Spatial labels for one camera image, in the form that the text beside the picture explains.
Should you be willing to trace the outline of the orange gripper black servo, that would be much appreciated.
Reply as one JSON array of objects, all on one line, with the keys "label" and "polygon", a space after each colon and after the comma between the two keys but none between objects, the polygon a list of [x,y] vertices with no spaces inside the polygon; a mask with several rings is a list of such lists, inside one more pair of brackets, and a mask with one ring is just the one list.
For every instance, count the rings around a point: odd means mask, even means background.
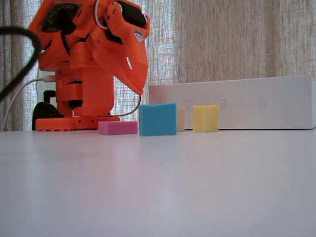
[{"label": "orange gripper black servo", "polygon": [[114,50],[114,75],[142,95],[148,71],[144,40],[149,35],[149,16],[133,2],[113,0],[106,7],[106,26],[106,45]]}]

